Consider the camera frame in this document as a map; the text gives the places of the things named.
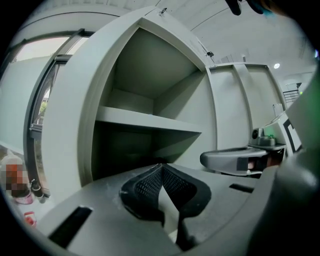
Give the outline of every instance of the wall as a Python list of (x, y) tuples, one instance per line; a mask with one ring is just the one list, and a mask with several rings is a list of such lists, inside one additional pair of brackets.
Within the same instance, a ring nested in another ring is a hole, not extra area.
[(28, 102), (49, 58), (39, 57), (11, 63), (0, 81), (0, 144), (22, 155)]
[(48, 33), (62, 31), (96, 32), (114, 19), (126, 14), (128, 10), (105, 5), (70, 4), (54, 6), (52, 1), (46, 1), (21, 26), (11, 42), (14, 46), (23, 39), (30, 39)]

